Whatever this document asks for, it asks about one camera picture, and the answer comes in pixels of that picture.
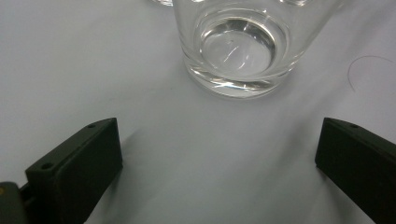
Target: glass base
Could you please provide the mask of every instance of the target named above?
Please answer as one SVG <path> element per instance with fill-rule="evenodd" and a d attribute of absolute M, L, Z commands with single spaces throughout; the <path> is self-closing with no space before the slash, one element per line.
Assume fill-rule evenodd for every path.
<path fill-rule="evenodd" d="M 173 5 L 172 0 L 152 0 L 152 1 L 169 7 Z"/>
<path fill-rule="evenodd" d="M 252 99 L 263 96 L 274 90 L 289 73 L 286 71 L 275 77 L 256 81 L 237 81 L 214 76 L 198 65 L 192 64 L 187 57 L 185 57 L 184 63 L 191 77 L 199 85 L 216 94 L 235 99 Z"/>

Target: clear glass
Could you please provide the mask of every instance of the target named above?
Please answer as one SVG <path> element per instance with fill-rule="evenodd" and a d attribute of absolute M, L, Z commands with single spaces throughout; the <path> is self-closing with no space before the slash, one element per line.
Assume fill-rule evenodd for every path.
<path fill-rule="evenodd" d="M 194 80 L 233 98 L 263 95 L 287 76 L 344 0 L 173 0 Z"/>
<path fill-rule="evenodd" d="M 162 4 L 164 6 L 169 6 L 169 7 L 171 7 L 173 5 L 172 0 L 152 0 L 152 1 Z"/>

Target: white surface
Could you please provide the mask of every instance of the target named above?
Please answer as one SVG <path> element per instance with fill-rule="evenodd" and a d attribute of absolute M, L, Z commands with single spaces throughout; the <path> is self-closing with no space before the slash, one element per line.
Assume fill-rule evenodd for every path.
<path fill-rule="evenodd" d="M 373 223 L 314 157 L 324 117 L 396 143 L 395 11 L 348 1 L 278 90 L 229 101 L 187 76 L 170 7 L 1 0 L 0 180 L 116 117 L 124 169 L 88 223 Z"/>

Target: white tablecloth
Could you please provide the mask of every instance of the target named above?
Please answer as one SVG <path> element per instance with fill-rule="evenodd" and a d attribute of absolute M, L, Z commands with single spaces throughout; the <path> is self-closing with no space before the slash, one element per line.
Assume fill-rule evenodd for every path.
<path fill-rule="evenodd" d="M 88 223 L 373 223 L 316 168 L 324 117 L 396 143 L 396 1 L 348 0 L 276 91 L 231 101 L 149 0 L 0 1 L 0 180 L 115 117 L 124 168 Z"/>

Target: hole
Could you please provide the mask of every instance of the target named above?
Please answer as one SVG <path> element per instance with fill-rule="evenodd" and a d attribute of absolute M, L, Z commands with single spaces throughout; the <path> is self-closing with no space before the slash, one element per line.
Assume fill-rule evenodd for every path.
<path fill-rule="evenodd" d="M 48 169 L 51 168 L 52 166 L 53 166 L 52 163 L 47 162 L 47 163 L 45 163 L 44 165 L 41 166 L 41 169 L 43 169 L 43 170 L 48 170 Z"/>

